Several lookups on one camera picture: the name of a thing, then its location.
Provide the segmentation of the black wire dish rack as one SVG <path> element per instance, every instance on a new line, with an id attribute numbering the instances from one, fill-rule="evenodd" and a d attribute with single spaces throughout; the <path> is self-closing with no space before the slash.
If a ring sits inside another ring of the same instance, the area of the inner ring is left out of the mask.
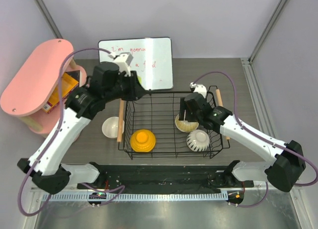
<path id="1" fill-rule="evenodd" d="M 126 103 L 124 114 L 124 133 L 118 150 L 125 152 L 130 159 L 155 157 L 206 157 L 213 158 L 223 149 L 230 148 L 230 142 L 224 136 L 206 130 L 210 144 L 203 152 L 192 151 L 186 142 L 188 133 L 177 129 L 175 118 L 179 113 L 179 103 L 187 91 L 156 91 L 137 101 Z M 132 135 L 141 129 L 151 131 L 156 145 L 148 153 L 138 153 L 130 145 Z"/>

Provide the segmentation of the beige floral ceramic bowl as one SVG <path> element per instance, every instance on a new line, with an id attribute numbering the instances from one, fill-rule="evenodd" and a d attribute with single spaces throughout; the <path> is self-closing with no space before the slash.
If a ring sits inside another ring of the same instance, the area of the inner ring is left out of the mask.
<path id="1" fill-rule="evenodd" d="M 118 121 L 119 117 L 113 116 L 103 122 L 101 130 L 105 137 L 110 139 L 116 139 L 118 137 Z"/>

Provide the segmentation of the green square bowl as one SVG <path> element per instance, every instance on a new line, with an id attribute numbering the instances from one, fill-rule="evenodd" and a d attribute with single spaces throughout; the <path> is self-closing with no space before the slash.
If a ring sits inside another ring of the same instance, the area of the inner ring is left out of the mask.
<path id="1" fill-rule="evenodd" d="M 137 79 L 138 79 L 140 85 L 142 85 L 142 79 L 141 79 L 141 77 L 140 77 L 140 76 L 137 76 Z"/>

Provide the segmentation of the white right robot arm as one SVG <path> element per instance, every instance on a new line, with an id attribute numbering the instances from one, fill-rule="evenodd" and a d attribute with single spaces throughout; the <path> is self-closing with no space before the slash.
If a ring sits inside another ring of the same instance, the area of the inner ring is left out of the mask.
<path id="1" fill-rule="evenodd" d="M 193 92 L 180 99 L 181 119 L 197 122 L 204 129 L 234 139 L 253 151 L 264 162 L 233 161 L 224 180 L 231 187 L 242 181 L 269 182 L 276 189 L 290 192 L 306 168 L 302 146 L 296 141 L 285 143 L 237 120 L 222 106 L 212 107 L 203 95 Z"/>

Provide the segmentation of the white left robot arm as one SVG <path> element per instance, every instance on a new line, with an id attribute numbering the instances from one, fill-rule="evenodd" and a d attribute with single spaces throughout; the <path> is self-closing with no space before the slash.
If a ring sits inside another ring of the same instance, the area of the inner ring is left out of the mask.
<path id="1" fill-rule="evenodd" d="M 106 177 L 95 162 L 85 165 L 62 164 L 61 161 L 80 134 L 106 103 L 122 99 L 138 100 L 146 90 L 136 71 L 120 71 L 119 64 L 102 62 L 94 67 L 89 84 L 75 89 L 68 97 L 59 122 L 41 147 L 30 157 L 22 158 L 17 166 L 29 173 L 33 183 L 49 194 L 57 194 L 71 184 L 89 183 L 99 189 Z"/>

